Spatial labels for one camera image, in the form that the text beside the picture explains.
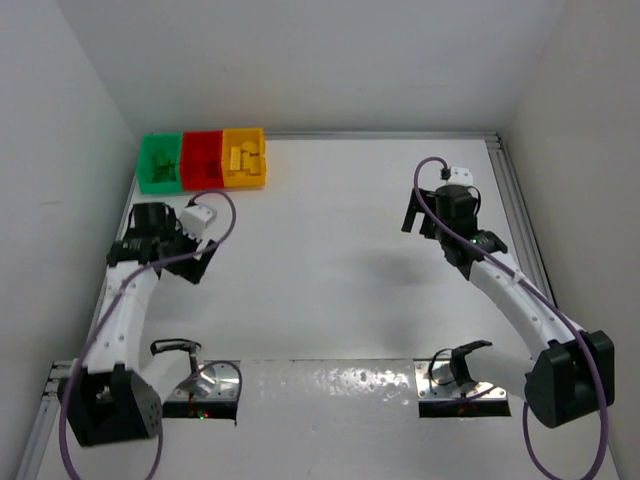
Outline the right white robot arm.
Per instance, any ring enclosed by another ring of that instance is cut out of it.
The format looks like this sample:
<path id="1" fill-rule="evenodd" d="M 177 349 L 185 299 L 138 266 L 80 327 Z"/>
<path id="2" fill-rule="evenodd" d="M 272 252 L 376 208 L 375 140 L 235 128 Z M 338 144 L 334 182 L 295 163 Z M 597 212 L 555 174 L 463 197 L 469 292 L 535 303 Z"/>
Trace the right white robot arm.
<path id="1" fill-rule="evenodd" d="M 452 349 L 442 380 L 459 389 L 492 383 L 523 399 L 548 428 L 610 407 L 615 399 L 614 344 L 564 316 L 522 273 L 506 244 L 478 226 L 478 196 L 469 185 L 413 189 L 402 231 L 418 215 L 419 233 L 439 243 L 445 260 L 503 314 L 528 348 L 511 360 L 489 340 Z"/>

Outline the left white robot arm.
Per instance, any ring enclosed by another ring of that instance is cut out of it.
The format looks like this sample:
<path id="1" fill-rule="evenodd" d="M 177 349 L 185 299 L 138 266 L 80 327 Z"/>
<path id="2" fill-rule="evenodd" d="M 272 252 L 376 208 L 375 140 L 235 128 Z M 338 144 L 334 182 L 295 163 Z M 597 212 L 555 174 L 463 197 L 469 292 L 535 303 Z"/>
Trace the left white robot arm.
<path id="1" fill-rule="evenodd" d="M 74 382 L 64 382 L 60 400 L 78 443 L 94 447 L 156 437 L 163 404 L 195 371 L 199 343 L 153 342 L 152 360 L 140 365 L 146 312 L 162 273 L 198 284 L 218 248 L 202 240 L 215 209 L 190 201 L 181 212 L 162 202 L 131 207 L 126 229 L 106 257 L 104 323 Z"/>

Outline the yellow round lego piece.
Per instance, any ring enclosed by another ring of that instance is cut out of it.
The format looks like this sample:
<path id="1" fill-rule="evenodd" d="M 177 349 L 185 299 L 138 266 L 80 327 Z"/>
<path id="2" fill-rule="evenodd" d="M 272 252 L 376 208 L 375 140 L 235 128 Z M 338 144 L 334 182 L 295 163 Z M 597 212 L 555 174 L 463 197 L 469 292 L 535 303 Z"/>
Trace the yellow round lego piece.
<path id="1" fill-rule="evenodd" d="M 259 148 L 258 146 L 250 141 L 245 141 L 241 144 L 241 149 L 243 151 L 246 151 L 250 154 L 257 154 L 259 152 Z"/>

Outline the small yellow lego piece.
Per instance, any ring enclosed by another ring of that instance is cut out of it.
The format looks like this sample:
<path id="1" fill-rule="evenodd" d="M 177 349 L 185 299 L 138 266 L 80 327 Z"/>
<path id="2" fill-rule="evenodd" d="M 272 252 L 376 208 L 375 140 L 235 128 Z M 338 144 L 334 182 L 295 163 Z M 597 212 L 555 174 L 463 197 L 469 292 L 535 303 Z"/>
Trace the small yellow lego piece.
<path id="1" fill-rule="evenodd" d="M 240 147 L 230 148 L 229 171 L 238 172 L 242 170 L 242 150 Z"/>

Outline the yellow lego brick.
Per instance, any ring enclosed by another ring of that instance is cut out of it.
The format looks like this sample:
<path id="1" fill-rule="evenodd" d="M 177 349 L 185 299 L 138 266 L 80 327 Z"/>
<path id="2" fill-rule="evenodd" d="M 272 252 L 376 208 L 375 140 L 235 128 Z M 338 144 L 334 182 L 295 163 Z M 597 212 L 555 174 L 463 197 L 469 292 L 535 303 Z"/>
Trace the yellow lego brick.
<path id="1" fill-rule="evenodd" d="M 259 176 L 261 174 L 261 157 L 259 154 L 242 152 L 242 169 L 246 175 Z"/>

